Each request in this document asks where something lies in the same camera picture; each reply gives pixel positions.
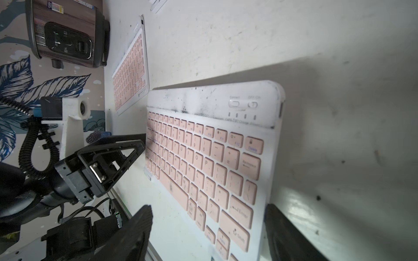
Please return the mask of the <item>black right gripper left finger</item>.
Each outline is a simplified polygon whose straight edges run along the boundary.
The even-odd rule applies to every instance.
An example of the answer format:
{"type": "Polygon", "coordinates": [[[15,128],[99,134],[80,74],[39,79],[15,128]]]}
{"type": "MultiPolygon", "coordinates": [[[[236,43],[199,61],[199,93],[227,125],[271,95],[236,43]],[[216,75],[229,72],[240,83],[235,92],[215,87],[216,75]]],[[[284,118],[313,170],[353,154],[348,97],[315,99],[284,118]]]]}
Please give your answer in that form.
{"type": "Polygon", "coordinates": [[[107,244],[91,258],[92,261],[144,261],[152,228],[152,208],[144,205],[107,244]]]}

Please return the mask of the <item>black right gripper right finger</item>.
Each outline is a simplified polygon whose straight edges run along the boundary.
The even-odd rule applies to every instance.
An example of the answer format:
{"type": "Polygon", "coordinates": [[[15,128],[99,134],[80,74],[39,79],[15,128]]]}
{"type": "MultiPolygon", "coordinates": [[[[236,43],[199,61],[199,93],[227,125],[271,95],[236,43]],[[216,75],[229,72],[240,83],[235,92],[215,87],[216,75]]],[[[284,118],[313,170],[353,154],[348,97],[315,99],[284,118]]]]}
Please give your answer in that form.
{"type": "Polygon", "coordinates": [[[327,260],[274,204],[266,206],[264,223],[273,261],[327,260]]]}

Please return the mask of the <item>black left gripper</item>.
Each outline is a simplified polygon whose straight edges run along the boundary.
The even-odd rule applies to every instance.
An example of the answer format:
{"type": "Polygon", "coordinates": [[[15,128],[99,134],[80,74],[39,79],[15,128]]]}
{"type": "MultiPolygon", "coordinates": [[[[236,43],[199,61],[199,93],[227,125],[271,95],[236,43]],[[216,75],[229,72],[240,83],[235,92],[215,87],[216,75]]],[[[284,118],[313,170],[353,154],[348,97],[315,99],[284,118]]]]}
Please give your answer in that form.
{"type": "Polygon", "coordinates": [[[59,161],[49,177],[58,203],[82,204],[108,193],[145,151],[146,134],[109,136],[59,161]]]}

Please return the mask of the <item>pink keyboard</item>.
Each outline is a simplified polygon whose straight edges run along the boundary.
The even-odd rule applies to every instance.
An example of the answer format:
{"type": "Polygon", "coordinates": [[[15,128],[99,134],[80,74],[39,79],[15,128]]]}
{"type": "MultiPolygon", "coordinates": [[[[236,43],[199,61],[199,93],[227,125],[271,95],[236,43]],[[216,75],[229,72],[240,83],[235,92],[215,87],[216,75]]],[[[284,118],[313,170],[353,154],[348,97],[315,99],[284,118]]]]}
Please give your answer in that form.
{"type": "Polygon", "coordinates": [[[270,80],[148,94],[148,174],[220,261],[257,261],[283,121],[270,80]]]}
{"type": "Polygon", "coordinates": [[[140,17],[134,33],[135,37],[112,75],[118,115],[140,101],[150,90],[144,17],[140,17]]]}

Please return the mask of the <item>yellow keyboard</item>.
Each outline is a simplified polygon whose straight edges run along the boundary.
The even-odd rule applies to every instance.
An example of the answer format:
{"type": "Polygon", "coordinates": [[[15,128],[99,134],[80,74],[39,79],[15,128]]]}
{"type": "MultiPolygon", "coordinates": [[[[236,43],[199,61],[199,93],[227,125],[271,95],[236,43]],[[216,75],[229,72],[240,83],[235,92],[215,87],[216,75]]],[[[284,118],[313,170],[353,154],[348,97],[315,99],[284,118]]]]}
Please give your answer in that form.
{"type": "Polygon", "coordinates": [[[166,2],[167,0],[149,0],[149,3],[151,4],[150,11],[157,14],[166,2]]]}

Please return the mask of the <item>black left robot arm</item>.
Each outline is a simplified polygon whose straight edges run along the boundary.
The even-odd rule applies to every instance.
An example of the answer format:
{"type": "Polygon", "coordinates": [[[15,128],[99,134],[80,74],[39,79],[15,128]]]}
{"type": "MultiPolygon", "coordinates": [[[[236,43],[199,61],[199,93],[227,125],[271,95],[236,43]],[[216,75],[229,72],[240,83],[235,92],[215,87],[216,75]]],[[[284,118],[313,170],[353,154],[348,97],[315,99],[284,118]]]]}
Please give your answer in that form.
{"type": "Polygon", "coordinates": [[[146,136],[107,136],[86,145],[84,99],[44,97],[39,110],[2,96],[1,103],[27,116],[18,166],[1,164],[1,235],[48,216],[69,202],[86,204],[107,194],[145,151],[146,136]]]}

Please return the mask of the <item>silver rice cooker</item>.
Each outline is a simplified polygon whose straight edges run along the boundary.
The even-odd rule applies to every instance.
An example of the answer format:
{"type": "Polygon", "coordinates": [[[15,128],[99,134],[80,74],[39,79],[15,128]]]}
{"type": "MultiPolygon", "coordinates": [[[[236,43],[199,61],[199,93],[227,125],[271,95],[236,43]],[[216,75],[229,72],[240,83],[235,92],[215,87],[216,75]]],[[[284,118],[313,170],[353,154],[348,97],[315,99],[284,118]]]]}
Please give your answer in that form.
{"type": "Polygon", "coordinates": [[[33,54],[49,58],[56,69],[64,63],[88,68],[107,65],[110,22],[87,1],[25,2],[29,44],[33,54]]]}

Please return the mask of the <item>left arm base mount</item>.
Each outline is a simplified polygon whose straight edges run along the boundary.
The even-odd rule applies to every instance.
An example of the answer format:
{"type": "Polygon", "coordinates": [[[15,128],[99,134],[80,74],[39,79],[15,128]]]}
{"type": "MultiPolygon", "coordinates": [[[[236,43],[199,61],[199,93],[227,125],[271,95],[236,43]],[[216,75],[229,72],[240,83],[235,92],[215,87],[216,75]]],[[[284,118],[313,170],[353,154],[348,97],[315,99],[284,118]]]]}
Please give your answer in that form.
{"type": "Polygon", "coordinates": [[[76,217],[48,230],[41,238],[46,242],[44,260],[88,261],[122,228],[122,224],[119,212],[95,222],[89,217],[76,217]]]}

